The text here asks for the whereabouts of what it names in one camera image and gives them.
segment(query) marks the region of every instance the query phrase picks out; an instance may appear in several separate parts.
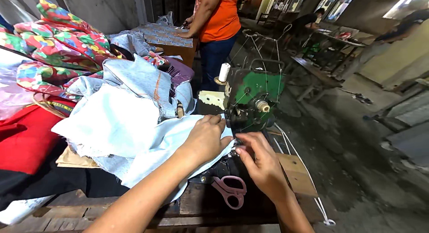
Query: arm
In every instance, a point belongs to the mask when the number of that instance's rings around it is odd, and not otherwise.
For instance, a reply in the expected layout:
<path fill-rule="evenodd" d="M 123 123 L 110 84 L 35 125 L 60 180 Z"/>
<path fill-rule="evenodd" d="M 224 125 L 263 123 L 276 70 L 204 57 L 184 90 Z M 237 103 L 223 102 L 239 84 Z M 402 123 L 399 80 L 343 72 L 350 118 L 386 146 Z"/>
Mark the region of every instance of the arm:
<path fill-rule="evenodd" d="M 389 39 L 383 40 L 383 43 L 392 43 L 392 42 L 402 40 L 404 38 L 408 38 L 412 33 L 414 33 L 417 30 L 417 28 L 419 26 L 420 26 L 420 24 L 414 24 L 405 33 L 403 33 L 399 36 L 396 36 L 394 38 L 389 38 Z"/>
<path fill-rule="evenodd" d="M 280 220 L 294 233 L 314 233 L 295 194 L 289 188 L 282 167 L 265 137 L 260 132 L 238 133 L 244 146 L 236 148 L 256 186 L 275 204 Z M 249 153 L 254 153 L 254 161 Z"/>
<path fill-rule="evenodd" d="M 310 24 L 310 28 L 311 28 L 311 29 L 318 29 L 318 28 L 319 28 L 319 26 L 318 26 L 315 22 L 312 22 L 312 23 Z"/>
<path fill-rule="evenodd" d="M 169 194 L 201 164 L 218 155 L 233 137 L 220 138 L 225 119 L 197 121 L 185 143 L 156 170 L 121 196 L 85 233 L 141 233 Z"/>
<path fill-rule="evenodd" d="M 207 20 L 216 9 L 220 0 L 202 0 L 200 7 L 195 13 L 193 22 L 190 25 L 189 31 L 186 33 L 178 34 L 182 38 L 191 38 L 204 26 Z"/>

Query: fabric pile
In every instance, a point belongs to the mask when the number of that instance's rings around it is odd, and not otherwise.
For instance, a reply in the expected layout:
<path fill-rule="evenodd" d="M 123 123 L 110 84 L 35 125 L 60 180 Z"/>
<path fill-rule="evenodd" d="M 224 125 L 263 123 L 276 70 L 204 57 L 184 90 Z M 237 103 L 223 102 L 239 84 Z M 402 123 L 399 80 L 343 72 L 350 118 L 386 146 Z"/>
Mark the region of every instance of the fabric pile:
<path fill-rule="evenodd" d="M 110 44 L 49 1 L 37 8 L 41 20 L 15 24 L 13 34 L 0 28 L 0 210 L 7 208 L 0 221 L 8 224 L 19 222 L 10 217 L 13 205 L 21 205 L 22 217 L 76 189 L 87 197 L 121 196 L 165 162 L 203 117 L 191 115 L 194 71 L 161 56 L 142 31 L 110 35 Z M 185 179 L 168 201 L 186 185 Z M 8 207 L 16 200 L 29 201 Z"/>

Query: person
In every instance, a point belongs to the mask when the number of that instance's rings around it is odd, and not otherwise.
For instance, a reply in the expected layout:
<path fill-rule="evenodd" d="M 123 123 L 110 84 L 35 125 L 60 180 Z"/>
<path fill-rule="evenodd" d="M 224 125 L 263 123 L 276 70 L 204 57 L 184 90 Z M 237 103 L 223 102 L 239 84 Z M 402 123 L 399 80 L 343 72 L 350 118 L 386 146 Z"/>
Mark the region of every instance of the person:
<path fill-rule="evenodd" d="M 417 10 L 406 16 L 401 22 L 389 32 L 381 36 L 370 36 L 358 39 L 359 42 L 374 39 L 374 42 L 367 46 L 351 64 L 341 73 L 333 74 L 337 80 L 346 80 L 356 72 L 359 72 L 369 60 L 387 51 L 394 42 L 408 38 L 417 28 L 429 18 L 429 9 Z"/>
<path fill-rule="evenodd" d="M 292 22 L 292 27 L 287 32 L 286 38 L 284 39 L 284 49 L 287 49 L 287 44 L 294 36 L 298 36 L 305 31 L 305 28 L 317 29 L 319 26 L 316 24 L 317 19 L 321 18 L 325 14 L 324 8 L 317 9 L 314 13 L 309 13 L 304 16 L 300 16 Z"/>
<path fill-rule="evenodd" d="M 144 232 L 179 183 L 231 142 L 231 136 L 221 138 L 225 124 L 220 115 L 206 115 L 197 121 L 184 144 L 167 161 L 121 196 L 84 232 Z M 244 143 L 236 152 L 256 186 L 275 204 L 280 220 L 292 232 L 314 233 L 287 184 L 274 150 L 262 133 L 238 133 L 236 137 Z"/>
<path fill-rule="evenodd" d="M 201 90 L 219 90 L 214 78 L 219 76 L 241 28 L 236 5 L 237 0 L 196 0 L 195 14 L 185 22 L 189 31 L 178 34 L 182 38 L 199 34 Z"/>

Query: white thread spool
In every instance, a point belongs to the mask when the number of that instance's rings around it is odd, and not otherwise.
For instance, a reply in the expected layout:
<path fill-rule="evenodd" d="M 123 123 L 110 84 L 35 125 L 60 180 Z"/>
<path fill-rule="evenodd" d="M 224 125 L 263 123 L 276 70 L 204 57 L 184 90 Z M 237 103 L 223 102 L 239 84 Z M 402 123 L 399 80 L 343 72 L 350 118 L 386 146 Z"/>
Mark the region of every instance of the white thread spool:
<path fill-rule="evenodd" d="M 221 71 L 219 73 L 219 81 L 220 82 L 226 82 L 227 81 L 227 77 L 228 77 L 228 73 L 229 73 L 230 68 L 231 68 L 231 66 L 228 63 L 222 64 Z"/>

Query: orange shirt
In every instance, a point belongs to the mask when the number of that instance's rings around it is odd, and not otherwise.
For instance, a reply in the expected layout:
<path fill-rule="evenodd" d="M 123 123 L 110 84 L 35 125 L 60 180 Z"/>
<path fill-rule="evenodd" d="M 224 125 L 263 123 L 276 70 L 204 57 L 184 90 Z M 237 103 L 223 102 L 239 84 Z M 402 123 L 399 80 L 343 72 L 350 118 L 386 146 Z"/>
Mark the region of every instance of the orange shirt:
<path fill-rule="evenodd" d="M 201 42 L 225 40 L 234 36 L 241 28 L 237 15 L 237 0 L 220 0 L 212 15 L 202 27 Z"/>

